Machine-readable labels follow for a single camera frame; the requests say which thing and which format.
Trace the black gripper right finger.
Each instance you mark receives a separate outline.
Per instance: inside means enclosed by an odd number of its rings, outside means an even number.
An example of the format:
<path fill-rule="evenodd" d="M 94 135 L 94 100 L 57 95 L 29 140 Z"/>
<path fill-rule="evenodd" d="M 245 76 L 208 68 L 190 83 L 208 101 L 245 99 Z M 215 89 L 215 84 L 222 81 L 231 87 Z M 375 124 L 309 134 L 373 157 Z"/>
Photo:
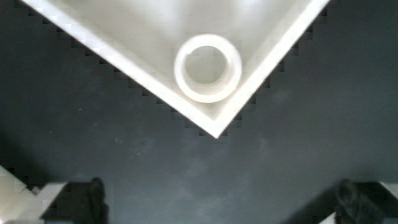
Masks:
<path fill-rule="evenodd" d="M 336 224 L 398 224 L 398 198 L 380 182 L 345 179 L 336 188 Z"/>

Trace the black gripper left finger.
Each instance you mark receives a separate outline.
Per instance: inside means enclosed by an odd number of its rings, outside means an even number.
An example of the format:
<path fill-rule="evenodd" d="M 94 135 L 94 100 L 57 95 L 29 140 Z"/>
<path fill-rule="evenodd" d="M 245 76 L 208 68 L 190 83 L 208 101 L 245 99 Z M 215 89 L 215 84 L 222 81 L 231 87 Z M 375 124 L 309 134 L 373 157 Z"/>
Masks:
<path fill-rule="evenodd" d="M 109 224 L 105 184 L 100 178 L 66 184 L 41 219 L 45 224 Z"/>

